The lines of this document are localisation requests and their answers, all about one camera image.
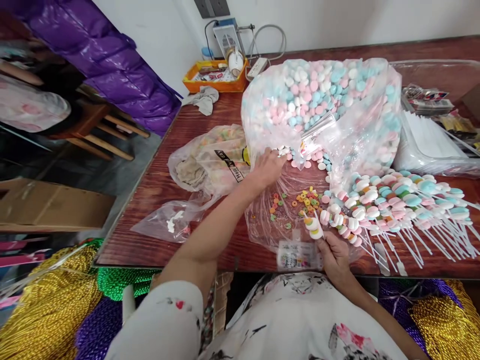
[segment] wooden chair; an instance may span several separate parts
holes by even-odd
[[[111,153],[114,153],[121,158],[124,158],[125,160],[132,161],[135,158],[134,156],[120,150],[118,147],[113,146],[112,144],[96,137],[95,135],[92,135],[92,129],[98,128],[119,139],[127,140],[127,137],[124,134],[101,122],[103,119],[105,119],[111,123],[121,126],[123,129],[136,133],[141,137],[148,138],[150,136],[148,132],[140,130],[135,125],[109,115],[111,109],[107,104],[92,104],[83,100],[78,101],[77,104],[79,104],[83,109],[80,121],[67,131],[49,136],[50,139],[65,139],[79,148],[98,156],[99,158],[108,161],[112,160],[110,155],[90,145],[90,142],[105,150],[108,150]]]

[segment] cloth rag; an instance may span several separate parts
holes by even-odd
[[[175,166],[178,179],[194,188],[198,187],[205,178],[206,172],[192,156],[179,162]]]
[[[185,97],[181,105],[192,104],[198,106],[198,110],[205,116],[212,115],[214,103],[219,99],[219,92],[211,86],[200,86],[200,92]]]

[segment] plastic container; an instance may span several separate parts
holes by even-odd
[[[402,87],[414,83],[422,88],[438,88],[448,92],[447,99],[459,108],[460,114],[469,118],[475,127],[480,127],[480,119],[472,118],[462,106],[462,96],[480,82],[480,62],[426,59],[393,61],[390,64],[401,74]],[[480,178],[480,159],[426,156],[415,143],[410,127],[405,125],[403,122],[400,144],[392,165],[395,170],[408,170],[420,175]]]
[[[245,77],[245,71],[247,71],[248,60],[245,60],[243,64],[243,69],[241,70],[240,75],[236,78],[235,81],[193,81],[192,79],[195,75],[198,74],[199,70],[202,67],[215,66],[221,63],[226,63],[225,60],[212,60],[212,61],[197,61],[195,65],[191,67],[190,70],[183,77],[183,84],[190,91],[191,94],[196,94],[200,92],[201,86],[210,86],[214,89],[217,89],[219,93],[242,93],[247,85],[247,78]]]

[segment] large bag of marshmallows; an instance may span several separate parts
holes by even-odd
[[[353,172],[382,175],[399,144],[401,84],[400,74],[382,58],[297,59],[269,67],[242,98],[252,166],[266,147],[284,147],[292,166],[311,167],[306,159],[318,149],[305,148],[302,137],[332,113],[336,122],[316,137],[316,146],[332,160],[331,183],[347,187]]]
[[[287,60],[250,83],[242,98],[241,120],[251,166],[269,147],[287,153],[294,167],[284,169],[245,212],[250,241],[272,251],[295,232],[307,241],[299,209],[290,206],[298,193],[310,186],[318,192],[328,186],[350,192],[354,172],[381,176],[390,168],[401,130],[401,82],[385,59],[371,58]],[[319,170],[325,165],[313,162],[319,150],[331,161],[330,184],[327,172]],[[289,201],[271,221],[273,193],[286,194]]]

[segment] floral dress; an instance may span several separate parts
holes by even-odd
[[[106,360],[403,360],[369,314],[322,274],[281,274],[257,284],[198,355],[203,300],[186,281],[155,288],[110,345]]]

